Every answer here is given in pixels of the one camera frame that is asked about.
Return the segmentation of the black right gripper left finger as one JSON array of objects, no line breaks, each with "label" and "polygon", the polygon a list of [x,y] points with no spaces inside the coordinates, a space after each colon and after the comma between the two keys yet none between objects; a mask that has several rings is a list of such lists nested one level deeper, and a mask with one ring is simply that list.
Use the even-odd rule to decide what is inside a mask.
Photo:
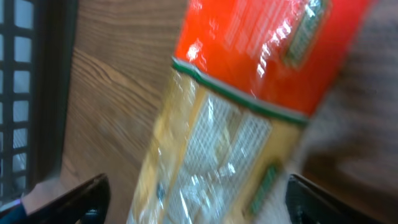
[{"label": "black right gripper left finger", "polygon": [[1,223],[104,223],[110,199],[108,177],[99,174],[31,214],[16,200],[1,209]]}]

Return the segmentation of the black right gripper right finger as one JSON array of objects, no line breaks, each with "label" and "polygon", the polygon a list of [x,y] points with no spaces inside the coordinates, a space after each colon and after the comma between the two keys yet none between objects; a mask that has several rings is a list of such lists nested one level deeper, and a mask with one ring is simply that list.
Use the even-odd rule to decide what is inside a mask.
[{"label": "black right gripper right finger", "polygon": [[368,205],[367,190],[348,185],[323,188],[298,174],[289,176],[285,204],[292,223],[383,223]]}]

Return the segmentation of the orange noodle packet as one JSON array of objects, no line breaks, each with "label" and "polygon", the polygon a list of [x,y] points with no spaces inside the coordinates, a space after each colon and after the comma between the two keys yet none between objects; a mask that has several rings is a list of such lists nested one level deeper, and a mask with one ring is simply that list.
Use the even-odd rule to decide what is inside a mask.
[{"label": "orange noodle packet", "polygon": [[371,1],[194,0],[129,223],[251,223]]}]

